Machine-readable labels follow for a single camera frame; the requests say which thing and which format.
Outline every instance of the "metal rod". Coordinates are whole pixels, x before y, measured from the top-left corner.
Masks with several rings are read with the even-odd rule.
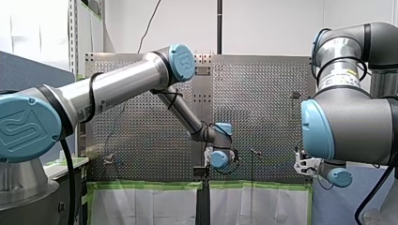
[[[217,54],[222,54],[222,0],[217,0]]]

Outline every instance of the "black cable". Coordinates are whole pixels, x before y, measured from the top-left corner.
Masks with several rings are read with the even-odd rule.
[[[364,70],[363,70],[362,76],[360,77],[360,82],[366,77],[366,74],[368,72],[368,67],[366,66],[366,63],[363,60],[361,60],[355,56],[342,56],[342,57],[330,59],[324,66],[322,66],[319,69],[318,74],[321,75],[327,66],[331,65],[332,63],[336,62],[337,60],[342,60],[342,59],[352,59],[352,60],[356,60],[358,63],[362,64]],[[315,78],[316,78],[316,84],[319,84],[319,76],[315,76]]]
[[[360,65],[357,65],[357,67],[360,69],[360,70],[364,70],[364,68],[363,67],[361,67]],[[366,71],[366,73],[369,75],[369,76],[371,76],[372,77],[372,73],[370,73],[369,71]]]
[[[158,7],[159,7],[159,4],[160,4],[160,3],[161,3],[161,0],[158,1],[158,4],[156,4],[155,9],[153,10],[152,16],[151,16],[151,18],[150,18],[150,20],[149,20],[149,22],[148,22],[148,25],[146,26],[146,30],[145,30],[143,36],[141,37],[140,46],[139,46],[139,48],[138,48],[137,53],[140,53],[140,51],[141,51],[141,48],[142,48],[142,46],[143,46],[144,39],[145,39],[145,37],[146,37],[146,35],[147,35],[148,31],[149,31],[150,24],[152,23],[152,20],[153,20],[153,18],[155,17],[155,14],[156,14],[156,12],[157,12],[157,10],[158,10]],[[114,125],[113,125],[113,127],[112,127],[112,130],[111,130],[111,132],[109,133],[109,135],[106,137],[106,141],[105,141],[105,144],[104,144],[104,152],[105,152],[105,155],[107,155],[107,145],[108,145],[108,142],[109,142],[109,140],[111,139],[111,137],[115,134],[115,129],[116,129],[117,121],[121,118],[121,115],[122,115],[123,112],[126,110],[126,106],[127,106],[127,101],[125,101],[125,102],[123,103],[123,108],[122,108],[122,110],[119,112],[119,114],[117,115],[117,117],[115,118],[115,120],[114,120]]]
[[[319,39],[322,37],[322,35],[324,33],[328,32],[328,31],[330,31],[330,29],[328,29],[328,28],[324,28],[324,29],[320,30],[318,32],[318,34],[316,35],[316,38],[315,38],[314,43],[313,43],[313,52],[312,52],[312,55],[311,55],[311,60],[312,60],[311,61],[311,73],[313,74],[313,77],[315,79],[316,79],[316,73],[315,73],[316,49],[318,48]]]
[[[380,179],[377,181],[377,184],[373,187],[371,192],[369,192],[368,196],[362,201],[360,206],[357,208],[357,211],[355,211],[355,221],[357,224],[361,225],[360,223],[360,212],[365,208],[366,204],[374,197],[374,195],[378,192],[378,190],[383,186],[384,182],[389,178],[390,173],[394,169],[394,165],[396,165],[396,162],[398,161],[398,154],[395,153],[395,156],[393,157],[393,160],[389,163],[389,167],[387,170],[384,171],[383,175],[380,177]]]
[[[316,176],[316,179],[318,180],[319,186],[320,186],[321,188],[323,188],[324,190],[331,190],[331,189],[334,187],[333,184],[331,184],[330,187],[325,187],[325,186],[323,186],[322,183],[321,183],[321,179],[319,179],[319,174]]]
[[[158,3],[156,4],[155,9],[153,10],[152,16],[149,19],[149,23],[148,23],[148,26],[146,27],[145,33],[141,37],[140,46],[138,47],[138,53],[140,53],[141,48],[143,47],[144,38],[146,37],[146,35],[147,35],[148,31],[149,31],[150,24],[152,23],[152,20],[155,17],[156,11],[158,10],[158,7],[159,7],[160,3],[161,3],[161,0],[159,0]]]
[[[68,225],[73,225],[75,221],[74,210],[75,210],[75,176],[73,169],[72,156],[70,155],[68,143],[65,139],[61,140],[62,149],[65,153],[65,159],[67,160],[68,174],[69,174],[69,216]]]
[[[96,98],[94,97],[94,88],[93,88],[93,82],[94,80],[96,80],[97,76],[99,76],[100,74],[102,74],[103,72],[96,72],[93,75],[91,75],[90,77],[90,83],[88,85],[88,97],[89,97],[89,101],[90,101],[90,114],[88,115],[88,117],[82,122],[82,123],[88,123],[90,122],[94,115],[96,114]]]
[[[235,168],[234,168],[233,170],[229,171],[229,172],[222,172],[222,171],[220,171],[220,170],[217,169],[217,168],[214,168],[214,170],[215,170],[217,173],[222,174],[222,175],[230,175],[230,174],[234,173],[234,172],[237,170],[237,168],[239,168],[239,166],[240,166],[240,160],[237,159],[237,166],[235,166]]]
[[[176,102],[176,98],[177,98],[177,97],[184,97],[184,96],[182,95],[182,93],[179,93],[179,92],[178,92],[178,89],[177,89],[177,88],[176,88],[176,91],[175,91],[175,92],[164,92],[164,91],[155,91],[155,90],[152,90],[151,92],[152,92],[152,94],[154,94],[154,95],[157,95],[157,94],[174,95],[172,101],[171,101],[170,104],[167,106],[167,110],[170,110],[170,109],[172,108],[172,106],[173,106],[174,103]]]

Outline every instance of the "robotic arm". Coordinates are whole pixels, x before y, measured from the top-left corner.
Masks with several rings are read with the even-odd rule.
[[[172,87],[174,83],[190,80],[194,71],[191,51],[184,45],[174,45],[149,52],[143,60],[130,66],[95,74],[89,80],[60,88],[43,85],[0,96],[2,221],[5,224],[57,224],[58,184],[48,180],[38,157],[71,135],[79,123],[86,123],[95,114],[146,91],[159,96],[193,140],[213,144],[213,167],[223,168],[235,161],[231,125],[202,123]],[[74,190],[72,181],[69,180],[70,191]],[[70,196],[69,207],[73,207],[73,195]],[[32,214],[34,217],[16,217],[26,212],[25,207],[36,210],[36,205],[42,203],[48,206],[39,207],[40,211]],[[69,214],[69,222],[73,221],[71,217],[73,212]]]
[[[130,66],[95,74],[90,80],[1,96],[0,107],[5,110],[0,112],[0,160],[18,163],[38,158],[71,135],[77,124],[150,90],[169,106],[195,141],[213,143],[222,152],[222,163],[229,163],[233,161],[231,126],[205,126],[172,87],[190,80],[194,70],[190,50],[174,45],[147,53]]]
[[[373,98],[360,89],[366,62],[373,72],[398,69],[397,27],[375,22],[333,31],[324,29],[318,34],[313,49],[313,67],[320,67],[315,76],[318,91],[301,103],[306,153],[297,151],[295,165],[304,174],[312,174],[313,170],[307,169],[314,165],[318,174],[340,188],[352,182],[351,173],[345,169],[346,161],[389,166],[358,208],[359,224],[360,211],[398,165],[397,93]],[[358,63],[362,64],[362,74]],[[397,190],[395,182],[381,208],[383,224],[395,224],[398,219]]]

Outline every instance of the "blue joint cap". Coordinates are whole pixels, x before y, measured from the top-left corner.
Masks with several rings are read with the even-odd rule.
[[[28,96],[0,96],[0,161],[38,158],[58,142],[62,124],[47,102]]]
[[[228,166],[229,158],[223,151],[213,151],[211,153],[210,164],[216,169],[223,169]]]
[[[225,131],[228,135],[232,135],[232,125],[229,123],[215,123],[215,129],[220,132],[223,133],[223,131]]]
[[[352,174],[346,168],[334,168],[328,173],[328,180],[339,188],[346,188],[352,183]]]
[[[315,100],[301,102],[303,146],[315,158],[334,158],[334,140],[328,118]]]
[[[183,83],[189,81],[195,73],[193,55],[187,46],[177,44],[169,48],[170,67],[175,78]]]

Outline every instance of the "pegboard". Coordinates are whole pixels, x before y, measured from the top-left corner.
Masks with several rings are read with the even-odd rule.
[[[195,57],[196,75],[176,87],[201,120],[233,125],[233,145],[242,159],[234,174],[225,177],[213,172],[211,179],[307,182],[293,169],[293,151],[301,138],[300,102],[315,88],[308,58]],[[86,74],[121,68],[141,58],[141,54],[87,54]],[[191,181],[192,165],[203,163],[204,145],[191,141],[184,127],[150,93],[127,101],[120,115],[123,106],[96,116],[87,126],[88,149],[97,154],[90,162],[88,178]],[[114,135],[105,147],[117,117]],[[253,165],[251,150],[262,153],[262,158],[253,158]],[[104,165],[104,157],[110,154],[115,154],[115,163]]]
[[[85,59],[86,74],[122,68],[141,58],[141,54],[90,53]],[[191,106],[191,83],[179,83],[176,88]],[[87,146],[97,156],[90,161],[89,180],[192,180],[191,139],[149,92],[97,115],[86,132]],[[104,164],[111,154],[114,163]]]
[[[241,158],[228,179],[305,182],[293,165],[301,139],[300,103],[315,87],[308,62],[307,57],[213,57],[214,120],[233,125],[233,145]],[[261,156],[253,157],[252,150]],[[211,178],[225,176],[213,172]]]

